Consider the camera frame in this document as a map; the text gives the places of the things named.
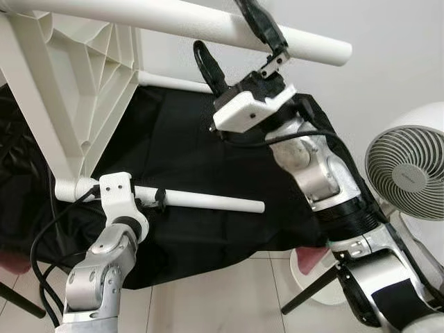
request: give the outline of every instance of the white plastic mount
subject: white plastic mount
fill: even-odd
[[[102,208],[106,215],[106,226],[121,216],[131,217],[142,227],[139,243],[148,234],[146,217],[137,209],[135,194],[131,189],[131,175],[126,172],[112,173],[99,179]]]
[[[218,130],[244,133],[276,113],[295,94],[296,88],[289,85],[274,99],[265,98],[264,103],[256,101],[251,92],[241,92],[214,114],[214,125]]]

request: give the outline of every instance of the black fabric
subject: black fabric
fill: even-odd
[[[4,85],[0,87],[0,250],[28,253],[41,223],[50,218],[46,162]],[[46,247],[60,252],[57,242]]]
[[[332,130],[310,95],[298,94],[296,98],[308,99],[317,123]],[[139,247],[136,267],[126,279],[127,288],[138,289],[223,268],[257,250],[325,244],[303,194],[294,179],[277,166],[268,148],[226,146],[209,133],[212,101],[213,96],[207,94],[139,87],[93,177],[127,171],[139,185],[263,200],[266,211],[247,214],[183,207],[168,207],[163,213],[146,211],[150,232]],[[259,130],[235,137],[246,142],[263,138]],[[332,149],[341,155],[339,148]],[[30,185],[35,175],[28,172],[24,180],[20,176],[13,174],[9,179],[29,183],[20,186],[20,191],[6,184],[0,188],[1,205],[10,216],[0,216],[0,244],[19,245],[27,253],[33,236],[49,222],[51,211],[45,185],[35,191]],[[66,204],[58,205],[62,209]],[[29,207],[33,207],[33,213],[29,213]],[[85,204],[62,219],[69,252],[85,250],[97,238],[104,225],[100,211],[100,203]],[[28,212],[27,217],[18,212]],[[18,225],[25,226],[21,231],[25,237],[20,242],[3,237],[4,230],[18,230]],[[54,232],[44,238],[41,259],[60,256],[54,239]]]

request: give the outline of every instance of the black cable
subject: black cable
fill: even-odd
[[[87,193],[85,193],[83,196],[81,196],[78,200],[76,200],[74,203],[66,207],[57,217],[55,217],[51,222],[49,222],[42,230],[40,230],[39,234],[34,239],[33,245],[31,246],[31,254],[30,254],[30,261],[31,266],[33,268],[34,274],[39,280],[39,283],[43,286],[43,288],[46,290],[46,292],[50,295],[50,297],[54,300],[55,304],[57,305],[57,308],[60,310],[60,312],[63,311],[63,303],[55,293],[54,289],[49,285],[49,283],[43,278],[43,274],[39,269],[39,266],[37,265],[37,247],[39,245],[39,242],[41,241],[43,235],[49,230],[50,227],[54,226],[62,216],[64,216],[70,209],[77,206],[79,203],[83,202],[88,196],[93,194],[95,191],[98,191],[99,188],[94,186],[92,187]]]
[[[46,165],[46,172],[48,173],[48,188],[49,188],[49,204],[51,206],[51,213],[53,215],[53,219],[57,216],[57,207],[56,207],[56,198],[54,194],[54,186],[53,186],[53,173],[49,168],[49,165]]]
[[[45,270],[45,272],[43,274],[43,278],[45,280],[47,280],[49,274],[53,271],[53,269],[55,267],[59,267],[59,265],[61,265],[66,259],[69,259],[70,257],[77,257],[79,255],[85,255],[85,253],[86,252],[78,252],[78,253],[72,253],[70,255],[65,255],[63,258],[59,259],[55,264],[50,265],[50,267],[48,267]],[[44,288],[42,285],[39,286],[39,293],[40,293],[40,299],[42,300],[42,303],[43,303],[43,307],[46,310],[46,312],[48,313],[49,318],[53,322],[54,327],[58,327],[60,325],[60,322],[58,321],[56,313],[51,308],[48,300],[46,299],[46,295],[44,294]]]
[[[278,144],[283,141],[296,139],[298,137],[315,137],[318,135],[323,135],[323,136],[329,137],[341,146],[341,148],[344,150],[346,157],[350,161],[350,165],[348,165],[348,167],[351,168],[351,170],[350,170],[351,173],[357,175],[357,177],[355,177],[355,182],[357,182],[357,185],[358,185],[359,189],[361,190],[361,193],[366,193],[366,186],[364,184],[363,179],[358,176],[359,170],[355,164],[355,161],[353,160],[352,154],[350,153],[350,151],[348,150],[348,148],[344,144],[344,142],[341,140],[341,138],[338,137],[338,135],[334,132],[330,132],[327,130],[308,130],[305,132],[298,132],[298,133],[283,135],[281,137],[275,137],[274,139],[268,139],[268,140],[264,140],[262,142],[256,142],[256,143],[252,143],[252,144],[245,144],[245,143],[241,143],[241,142],[232,142],[227,139],[224,139],[223,141],[226,144],[229,144],[230,146],[237,147],[237,148],[262,148],[262,147],[270,146],[272,144]]]

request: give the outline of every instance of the white tube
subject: white tube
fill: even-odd
[[[154,203],[157,189],[152,187],[135,187],[136,198],[143,203]],[[265,204],[262,201],[211,196],[183,191],[166,190],[165,203],[168,206],[206,208],[210,210],[233,210],[236,212],[263,213]]]
[[[254,36],[243,17],[179,0],[0,0],[0,10],[57,12],[269,51]],[[342,66],[352,55],[352,46],[346,42],[283,26],[280,28],[293,58]]]
[[[94,185],[99,182],[92,178],[80,177],[77,180],[55,179],[55,197],[67,203],[73,203],[88,192]],[[88,197],[85,201],[94,200],[93,196]]]
[[[190,92],[204,92],[207,94],[212,93],[210,87],[208,87],[208,85],[205,83],[180,80],[179,78],[169,78],[167,76],[146,73],[145,71],[139,72],[139,84],[154,85],[156,87],[170,89],[188,90]]]

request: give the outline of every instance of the white fan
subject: white fan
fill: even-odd
[[[444,102],[415,109],[376,137],[366,154],[376,192],[398,210],[444,219]]]

